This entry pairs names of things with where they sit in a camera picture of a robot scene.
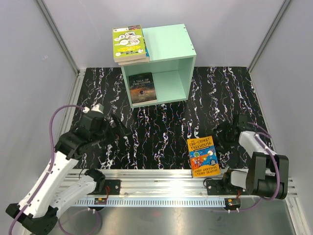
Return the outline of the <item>orange 130-Storey Treehouse book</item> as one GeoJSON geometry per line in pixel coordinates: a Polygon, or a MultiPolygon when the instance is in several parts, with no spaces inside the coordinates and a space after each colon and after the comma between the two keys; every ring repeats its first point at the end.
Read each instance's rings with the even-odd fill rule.
{"type": "Polygon", "coordinates": [[[220,175],[221,170],[212,136],[188,139],[187,146],[193,178],[220,175]]]}

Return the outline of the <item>dark Tale of Two Cities book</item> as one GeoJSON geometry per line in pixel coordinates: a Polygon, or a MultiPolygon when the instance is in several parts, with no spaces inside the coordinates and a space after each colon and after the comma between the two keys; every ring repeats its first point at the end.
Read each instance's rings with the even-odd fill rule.
{"type": "Polygon", "coordinates": [[[157,101],[157,94],[151,72],[129,76],[132,104],[157,101]]]}

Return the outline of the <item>lime green book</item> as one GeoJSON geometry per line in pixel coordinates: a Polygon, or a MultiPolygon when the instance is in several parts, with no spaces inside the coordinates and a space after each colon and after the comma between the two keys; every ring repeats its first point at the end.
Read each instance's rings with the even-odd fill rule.
{"type": "Polygon", "coordinates": [[[141,25],[131,25],[112,30],[113,59],[125,62],[146,57],[141,25]]]}

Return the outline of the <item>blue 26-Storey Treehouse book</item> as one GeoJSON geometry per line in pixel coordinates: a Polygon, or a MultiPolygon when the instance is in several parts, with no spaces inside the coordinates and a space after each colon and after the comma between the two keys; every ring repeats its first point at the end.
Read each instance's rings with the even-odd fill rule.
{"type": "Polygon", "coordinates": [[[149,62],[150,61],[150,56],[149,56],[149,52],[148,52],[148,49],[147,49],[147,44],[146,44],[146,41],[145,41],[143,30],[142,30],[142,36],[143,36],[143,42],[144,42],[144,45],[145,45],[146,61],[149,62]]]}

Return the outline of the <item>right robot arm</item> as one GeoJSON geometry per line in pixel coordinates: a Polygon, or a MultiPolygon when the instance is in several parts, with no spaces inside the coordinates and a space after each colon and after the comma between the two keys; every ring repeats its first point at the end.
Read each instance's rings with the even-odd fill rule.
{"type": "Polygon", "coordinates": [[[236,115],[233,122],[224,121],[213,129],[213,140],[218,153],[224,154],[240,145],[250,156],[246,172],[229,169],[223,174],[222,190],[233,194],[243,189],[249,195],[265,200],[283,200],[288,194],[289,160],[279,155],[262,141],[270,134],[245,115],[236,115]]]}

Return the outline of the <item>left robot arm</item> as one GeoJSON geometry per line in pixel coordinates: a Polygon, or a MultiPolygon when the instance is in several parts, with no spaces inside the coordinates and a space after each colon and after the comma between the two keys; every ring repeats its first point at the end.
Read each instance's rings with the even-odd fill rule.
{"type": "Polygon", "coordinates": [[[105,175],[97,169],[88,169],[72,186],[60,194],[57,189],[68,172],[93,146],[109,145],[129,135],[131,131],[116,115],[112,120],[97,111],[82,115],[76,127],[62,134],[52,148],[51,160],[31,189],[19,202],[9,204],[6,213],[35,235],[47,235],[61,215],[87,194],[101,194],[107,190],[105,175]]]}

